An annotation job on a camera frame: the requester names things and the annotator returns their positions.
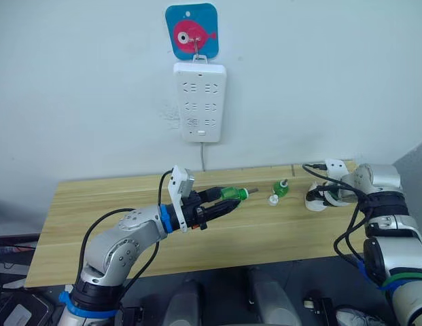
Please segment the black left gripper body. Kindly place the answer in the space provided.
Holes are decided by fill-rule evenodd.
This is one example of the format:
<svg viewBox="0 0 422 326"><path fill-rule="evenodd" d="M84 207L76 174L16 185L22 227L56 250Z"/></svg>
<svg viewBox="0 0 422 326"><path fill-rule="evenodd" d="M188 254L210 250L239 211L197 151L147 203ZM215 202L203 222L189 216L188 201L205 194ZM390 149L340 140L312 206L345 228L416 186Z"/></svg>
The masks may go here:
<svg viewBox="0 0 422 326"><path fill-rule="evenodd" d="M189 228L200 230L207 229L207 222L214 219L211 209L203 206L204 203L214 201L212 190L203 190L201 192L191 191L188 197L182 198L182 212L186 225Z"/></svg>

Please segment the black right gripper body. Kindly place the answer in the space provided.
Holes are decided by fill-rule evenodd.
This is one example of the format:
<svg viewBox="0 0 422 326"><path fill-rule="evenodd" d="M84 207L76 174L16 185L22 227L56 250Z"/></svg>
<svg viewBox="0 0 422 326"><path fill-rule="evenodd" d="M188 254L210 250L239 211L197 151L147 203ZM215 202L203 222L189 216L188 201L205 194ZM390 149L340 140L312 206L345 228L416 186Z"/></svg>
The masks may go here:
<svg viewBox="0 0 422 326"><path fill-rule="evenodd" d="M344 185L336 185L334 191L334 200L336 205L348 205L358 202L357 194Z"/></svg>

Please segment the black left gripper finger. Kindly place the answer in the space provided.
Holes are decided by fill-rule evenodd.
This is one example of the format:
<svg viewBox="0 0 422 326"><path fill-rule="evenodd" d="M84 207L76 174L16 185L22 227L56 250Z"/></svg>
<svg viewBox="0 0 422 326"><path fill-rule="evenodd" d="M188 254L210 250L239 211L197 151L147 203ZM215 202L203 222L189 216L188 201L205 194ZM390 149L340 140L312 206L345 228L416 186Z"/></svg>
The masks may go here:
<svg viewBox="0 0 422 326"><path fill-rule="evenodd" d="M222 197L222 190L224 187L212 187L206 190L203 190L200 193L200 199L202 201L216 201Z"/></svg>
<svg viewBox="0 0 422 326"><path fill-rule="evenodd" d="M222 200L209 207L209 221L222 217L235 210L242 200Z"/></svg>

